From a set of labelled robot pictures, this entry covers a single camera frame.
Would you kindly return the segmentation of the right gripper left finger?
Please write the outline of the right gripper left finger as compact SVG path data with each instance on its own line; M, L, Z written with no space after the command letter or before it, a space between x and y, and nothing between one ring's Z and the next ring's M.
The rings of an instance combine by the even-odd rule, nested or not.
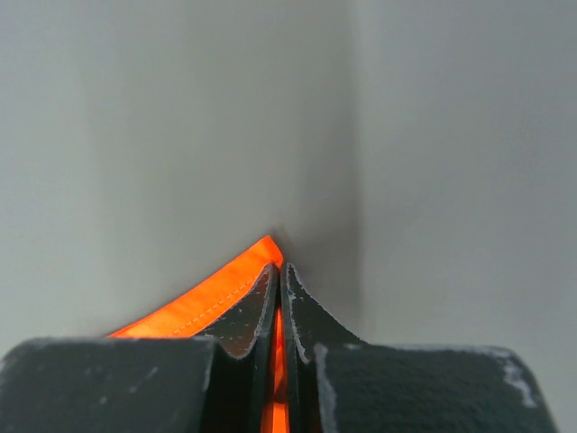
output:
M277 268L196 336L38 338L1 363L4 432L267 432Z

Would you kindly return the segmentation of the orange t shirt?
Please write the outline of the orange t shirt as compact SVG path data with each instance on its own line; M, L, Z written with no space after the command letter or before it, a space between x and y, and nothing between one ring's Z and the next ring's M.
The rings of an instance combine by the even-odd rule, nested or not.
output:
M267 264L279 268L284 262L282 252L269 235L231 260L195 288L150 315L113 332L111 337L195 336L222 318L249 290ZM262 432L289 432L289 404L286 390L286 351L280 308L276 308L267 378L272 380L275 394L267 398L265 408L271 411L269 427Z

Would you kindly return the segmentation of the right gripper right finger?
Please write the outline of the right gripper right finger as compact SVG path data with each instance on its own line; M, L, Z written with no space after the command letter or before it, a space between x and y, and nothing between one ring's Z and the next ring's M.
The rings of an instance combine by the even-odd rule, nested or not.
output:
M293 432L554 432L535 376L507 348L372 345L279 277Z

